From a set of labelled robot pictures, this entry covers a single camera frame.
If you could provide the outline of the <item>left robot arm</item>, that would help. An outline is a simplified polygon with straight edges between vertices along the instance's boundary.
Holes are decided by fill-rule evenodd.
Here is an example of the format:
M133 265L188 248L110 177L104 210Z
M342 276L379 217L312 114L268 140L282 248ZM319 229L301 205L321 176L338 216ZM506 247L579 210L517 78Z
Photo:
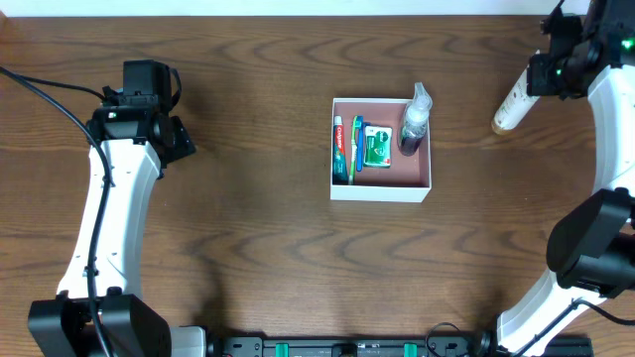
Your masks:
M171 327L142 300L140 260L150 196L167 164L194 153L174 103L110 100L87 123L96 146L78 239L53 299L28 328L46 356L203 356L206 333Z

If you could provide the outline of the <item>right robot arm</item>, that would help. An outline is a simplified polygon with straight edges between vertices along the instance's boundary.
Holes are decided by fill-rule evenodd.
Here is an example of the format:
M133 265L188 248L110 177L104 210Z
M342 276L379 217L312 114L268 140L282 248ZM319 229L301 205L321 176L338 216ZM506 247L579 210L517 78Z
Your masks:
M595 0L584 17L560 6L542 21L550 39L531 56L492 120L509 132L540 97L588 100L595 129L589 198L554 227L547 269L522 299L501 312L478 342L478 356L589 356L590 343L559 333L588 309L617 324L600 304L634 288L634 4Z

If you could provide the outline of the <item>green white toothbrush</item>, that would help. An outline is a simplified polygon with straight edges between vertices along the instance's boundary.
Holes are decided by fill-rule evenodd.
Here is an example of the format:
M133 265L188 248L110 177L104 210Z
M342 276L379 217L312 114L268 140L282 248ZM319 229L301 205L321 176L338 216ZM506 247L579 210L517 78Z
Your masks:
M352 127L351 127L351 159L350 159L350 170L348 174L348 184L354 185L354 178L356 173L356 159L358 152L357 145L357 137L359 129L361 128L363 118L356 115L353 118Z

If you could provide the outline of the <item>cream lotion tube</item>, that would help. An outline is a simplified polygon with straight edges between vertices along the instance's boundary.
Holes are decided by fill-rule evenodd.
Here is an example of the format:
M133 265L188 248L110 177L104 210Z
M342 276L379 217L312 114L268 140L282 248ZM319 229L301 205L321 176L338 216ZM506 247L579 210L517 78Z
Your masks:
M492 118L491 127L497 135L506 135L515 129L540 99L528 94L528 70L526 66Z

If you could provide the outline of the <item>green soap bar pack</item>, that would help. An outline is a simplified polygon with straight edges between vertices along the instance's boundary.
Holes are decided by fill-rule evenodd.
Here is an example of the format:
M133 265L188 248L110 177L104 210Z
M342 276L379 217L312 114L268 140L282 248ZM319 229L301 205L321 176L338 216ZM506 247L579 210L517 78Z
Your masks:
M363 165L388 169L391 166L392 129L368 125L364 128Z

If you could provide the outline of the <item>teal white toothpaste tube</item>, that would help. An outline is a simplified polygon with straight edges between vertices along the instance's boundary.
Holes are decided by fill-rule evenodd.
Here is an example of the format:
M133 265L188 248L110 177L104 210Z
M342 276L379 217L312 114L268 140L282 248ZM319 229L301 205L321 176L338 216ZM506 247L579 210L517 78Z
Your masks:
M340 116L333 117L333 151L332 176L333 183L347 184L348 173L345 158L344 126Z

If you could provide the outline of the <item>blue disposable razor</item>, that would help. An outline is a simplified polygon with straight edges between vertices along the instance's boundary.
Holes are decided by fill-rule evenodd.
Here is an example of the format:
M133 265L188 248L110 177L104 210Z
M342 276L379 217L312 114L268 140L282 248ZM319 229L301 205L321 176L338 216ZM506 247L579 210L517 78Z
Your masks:
M362 116L356 117L356 164L355 168L358 172L363 170L363 155L364 155L364 128L366 127L366 123Z

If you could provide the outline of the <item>clear spray bottle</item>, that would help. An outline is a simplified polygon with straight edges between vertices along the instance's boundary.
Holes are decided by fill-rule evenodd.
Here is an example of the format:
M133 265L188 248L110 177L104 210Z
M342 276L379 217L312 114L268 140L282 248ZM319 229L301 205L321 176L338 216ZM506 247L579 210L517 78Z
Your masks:
M418 151L428 133L433 100L421 82L415 83L412 101L406 105L398 136L398 147L402 155L411 157Z

